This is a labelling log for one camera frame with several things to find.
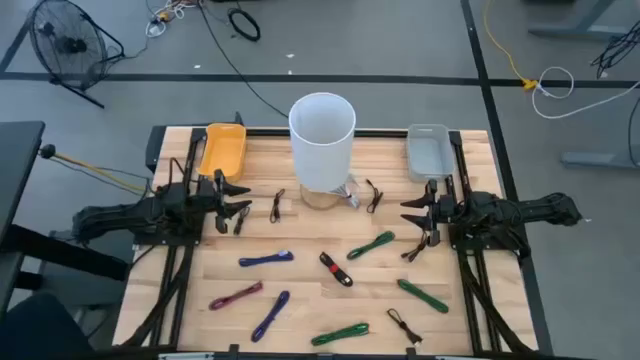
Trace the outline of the black floor fan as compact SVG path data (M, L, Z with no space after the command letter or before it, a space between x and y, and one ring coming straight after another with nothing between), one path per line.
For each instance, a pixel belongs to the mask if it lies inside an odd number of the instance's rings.
M125 58L123 44L70 0L38 0L27 25L49 82L103 108L87 90L107 77L110 65Z

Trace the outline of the black chair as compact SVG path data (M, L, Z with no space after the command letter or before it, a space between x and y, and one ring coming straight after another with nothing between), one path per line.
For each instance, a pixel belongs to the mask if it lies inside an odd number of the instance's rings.
M68 360L93 347L62 303L39 293L0 321L0 360Z

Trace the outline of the black front frame rail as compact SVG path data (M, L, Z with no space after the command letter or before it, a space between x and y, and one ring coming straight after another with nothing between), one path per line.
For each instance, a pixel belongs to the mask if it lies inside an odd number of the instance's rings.
M238 344L227 351L161 353L154 360L489 360L459 355L418 355L408 348L401 355L366 355L337 353L266 353L241 352Z

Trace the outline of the black right frame rail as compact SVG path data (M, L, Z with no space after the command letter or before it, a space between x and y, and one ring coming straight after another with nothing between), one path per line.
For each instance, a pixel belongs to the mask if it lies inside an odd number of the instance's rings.
M452 131L456 172L453 189L461 200L472 190L501 197L503 191L488 135L482 131ZM464 313L471 352L515 353L539 349L520 260L493 244L471 245L461 231L449 230L461 276Z

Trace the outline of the black frame rail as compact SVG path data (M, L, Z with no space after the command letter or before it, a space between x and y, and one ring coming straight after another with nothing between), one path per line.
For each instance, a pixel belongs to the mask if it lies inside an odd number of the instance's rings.
M248 136L288 137L290 132L285 128L248 128ZM356 129L355 137L361 138L406 138L407 130L403 129Z
M181 216L185 230L182 234L175 235L168 240L166 244L160 240L155 242L155 245L166 248L158 298L144 321L126 341L121 343L123 347L143 347L145 341L148 341L147 347L149 348L162 346L162 331L166 320L169 320L171 325L166 346L173 350L178 347L194 251L201 240L206 217L206 211L196 206L194 200L188 199L191 194L197 146L204 138L205 130L203 128L191 129L184 175L181 181L186 195L182 206L184 214Z
M238 344L227 351L161 353L154 360L489 360L459 355L418 355L408 348L401 355L366 355L337 353L266 353L241 352Z
M456 172L453 189L461 200L472 190L501 197L503 191L488 135L482 131L452 131ZM449 230L461 276L464 313L471 352L515 353L539 349L520 260L493 244L471 245L461 231Z

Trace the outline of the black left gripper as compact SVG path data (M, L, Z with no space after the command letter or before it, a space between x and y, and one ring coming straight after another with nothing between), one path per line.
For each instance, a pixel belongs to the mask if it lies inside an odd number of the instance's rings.
M206 211L216 213L215 228L221 234L228 232L227 218L232 218L236 213L252 204L251 200L227 203L224 202L224 195L237 196L250 191L250 188L236 186L226 182L224 174L220 169L214 171L212 180L202 178L198 185L198 195L204 197Z

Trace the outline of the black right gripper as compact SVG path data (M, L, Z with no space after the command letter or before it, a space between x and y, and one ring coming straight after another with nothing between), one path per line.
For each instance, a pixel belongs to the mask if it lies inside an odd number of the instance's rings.
M437 181L430 179L425 186L425 194L418 199L401 203L402 207L408 208L428 207L428 213L424 216L401 214L403 219L418 226L422 231L430 232L426 240L428 246L437 246L440 243L440 232L437 226L440 223L450 223L456 211L457 198L453 179L446 178L444 182L446 193L439 199L436 199Z

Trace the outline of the white fabric cylinder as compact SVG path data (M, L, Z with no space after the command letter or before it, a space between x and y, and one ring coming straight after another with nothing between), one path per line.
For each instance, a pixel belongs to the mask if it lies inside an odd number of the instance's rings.
M356 127L351 103L333 93L311 93L294 103L288 120L299 183L313 192L331 192L344 185Z

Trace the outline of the black desk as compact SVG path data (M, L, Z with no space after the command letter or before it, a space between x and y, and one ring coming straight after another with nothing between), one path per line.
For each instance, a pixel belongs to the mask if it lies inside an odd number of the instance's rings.
M0 122L0 320L16 287L37 290L42 276L21 270L26 256L124 281L129 265L13 223L41 145L42 121Z

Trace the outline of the clear plastic wrapper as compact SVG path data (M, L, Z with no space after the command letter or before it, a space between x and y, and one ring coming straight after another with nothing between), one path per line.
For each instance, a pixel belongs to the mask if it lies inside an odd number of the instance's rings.
M335 194L344 198L347 204L354 209L360 207L359 192L360 186L352 174L349 174L345 182L334 190Z

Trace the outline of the grey desk foot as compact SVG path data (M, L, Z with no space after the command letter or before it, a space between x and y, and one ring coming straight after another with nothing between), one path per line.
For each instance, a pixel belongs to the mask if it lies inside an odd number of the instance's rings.
M610 168L640 168L640 144L631 146L631 150L619 153L603 152L564 152L560 161L565 165L599 166Z
M609 41L626 34L640 18L640 0L522 0L534 14L536 36Z

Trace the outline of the black back frame rail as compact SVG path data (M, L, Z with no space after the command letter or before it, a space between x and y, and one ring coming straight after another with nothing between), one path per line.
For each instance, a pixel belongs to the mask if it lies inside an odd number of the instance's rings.
M248 128L248 136L288 137L290 132L285 128ZM403 129L356 129L355 137L361 138L406 138L407 130Z

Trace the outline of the orange plastic bin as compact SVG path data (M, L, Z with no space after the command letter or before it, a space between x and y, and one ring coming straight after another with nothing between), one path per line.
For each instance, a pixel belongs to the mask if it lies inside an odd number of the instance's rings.
M206 128L206 145L198 174L213 177L221 170L230 183L243 173L246 153L246 128L240 124L210 124Z

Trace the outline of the black left frame rail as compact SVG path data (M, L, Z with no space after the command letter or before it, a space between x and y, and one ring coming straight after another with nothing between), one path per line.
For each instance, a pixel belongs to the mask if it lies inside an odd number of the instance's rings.
M178 347L194 251L201 240L206 217L206 211L196 206L194 200L188 199L191 194L197 146L204 138L205 130L203 128L191 129L184 175L181 181L186 195L182 206L184 214L181 216L185 230L182 234L175 235L168 240L166 244L160 240L155 242L155 245L166 248L158 298L144 321L126 341L121 343L123 347L143 347L145 341L148 341L147 347L149 348L162 346L162 331L166 320L169 320L171 325L166 346L173 350Z

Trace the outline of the pale grey plastic bin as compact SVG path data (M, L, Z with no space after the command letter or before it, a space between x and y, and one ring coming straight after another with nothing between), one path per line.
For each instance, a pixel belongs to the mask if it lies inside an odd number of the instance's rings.
M443 179L454 172L449 129L440 124L413 124L406 138L409 178L413 182Z

